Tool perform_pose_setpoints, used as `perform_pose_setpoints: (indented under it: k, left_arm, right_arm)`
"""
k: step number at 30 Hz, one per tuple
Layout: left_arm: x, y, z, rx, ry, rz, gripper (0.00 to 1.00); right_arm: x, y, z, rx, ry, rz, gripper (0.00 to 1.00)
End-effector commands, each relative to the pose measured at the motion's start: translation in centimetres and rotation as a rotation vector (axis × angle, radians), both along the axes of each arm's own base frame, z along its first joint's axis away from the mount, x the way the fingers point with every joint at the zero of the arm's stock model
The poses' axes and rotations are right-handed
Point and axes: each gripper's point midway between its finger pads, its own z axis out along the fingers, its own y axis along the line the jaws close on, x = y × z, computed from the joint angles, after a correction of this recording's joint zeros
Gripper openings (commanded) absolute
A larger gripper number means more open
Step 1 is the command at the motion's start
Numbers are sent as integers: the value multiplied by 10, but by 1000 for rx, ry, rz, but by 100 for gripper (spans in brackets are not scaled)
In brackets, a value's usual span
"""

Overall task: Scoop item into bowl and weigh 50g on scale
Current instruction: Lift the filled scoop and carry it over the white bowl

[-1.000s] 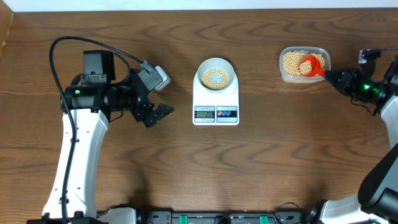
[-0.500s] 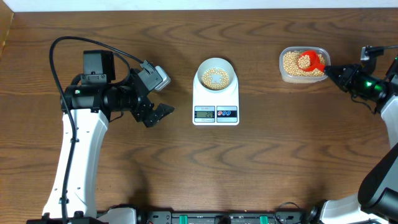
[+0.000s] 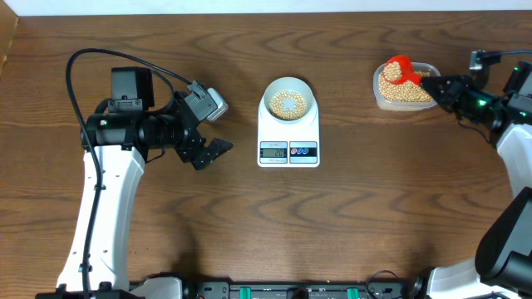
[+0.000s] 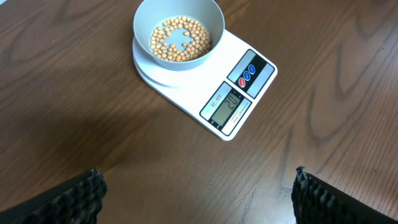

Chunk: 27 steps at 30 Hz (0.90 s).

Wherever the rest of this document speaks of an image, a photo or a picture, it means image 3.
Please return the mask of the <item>red measuring scoop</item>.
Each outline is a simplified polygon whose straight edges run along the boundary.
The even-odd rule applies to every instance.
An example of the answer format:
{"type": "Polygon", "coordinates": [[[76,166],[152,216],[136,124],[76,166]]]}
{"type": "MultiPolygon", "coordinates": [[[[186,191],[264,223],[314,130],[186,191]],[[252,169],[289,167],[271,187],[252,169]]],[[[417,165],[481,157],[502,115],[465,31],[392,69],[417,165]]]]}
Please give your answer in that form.
{"type": "Polygon", "coordinates": [[[390,62],[393,62],[393,61],[397,61],[397,62],[400,63],[401,71],[402,71],[402,78],[399,81],[396,81],[396,82],[389,82],[389,81],[387,81],[387,82],[389,82],[389,83],[391,83],[393,85],[401,85],[401,84],[407,83],[409,81],[409,82],[411,82],[411,83],[413,83],[415,85],[418,85],[418,86],[420,85],[421,76],[414,72],[413,65],[412,65],[410,59],[408,58],[408,56],[406,56],[406,55],[397,55],[397,56],[394,56],[391,59],[389,59],[387,61],[387,63],[390,63],[390,62]]]}

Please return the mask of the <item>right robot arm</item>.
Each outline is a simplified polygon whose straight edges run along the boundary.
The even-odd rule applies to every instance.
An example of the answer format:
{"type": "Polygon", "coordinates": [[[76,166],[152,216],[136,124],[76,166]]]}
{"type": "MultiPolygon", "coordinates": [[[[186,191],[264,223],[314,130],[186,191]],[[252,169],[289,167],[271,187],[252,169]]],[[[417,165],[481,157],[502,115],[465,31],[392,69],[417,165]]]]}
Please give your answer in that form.
{"type": "Polygon", "coordinates": [[[499,95],[485,91],[487,69],[438,76],[421,87],[460,122],[485,127],[505,167],[507,207],[480,239],[474,257],[432,267],[411,287],[413,298],[529,298],[531,296],[531,65],[519,61],[499,95]]]}

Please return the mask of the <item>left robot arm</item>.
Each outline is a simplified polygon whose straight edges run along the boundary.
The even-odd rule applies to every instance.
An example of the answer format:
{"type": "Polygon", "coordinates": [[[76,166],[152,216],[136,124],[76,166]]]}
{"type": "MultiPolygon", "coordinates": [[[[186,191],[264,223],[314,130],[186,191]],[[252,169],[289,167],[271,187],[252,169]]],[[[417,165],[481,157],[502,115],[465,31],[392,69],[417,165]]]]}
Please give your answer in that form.
{"type": "Polygon", "coordinates": [[[144,67],[113,68],[111,98],[87,120],[81,208],[71,251],[49,298],[195,297],[192,285],[170,274],[130,285],[132,211],[150,150],[173,149],[182,162],[202,170],[232,149],[228,141],[206,141],[197,130],[228,105],[215,89],[192,81],[187,93],[172,91],[168,104],[154,110],[154,75],[144,67]]]}

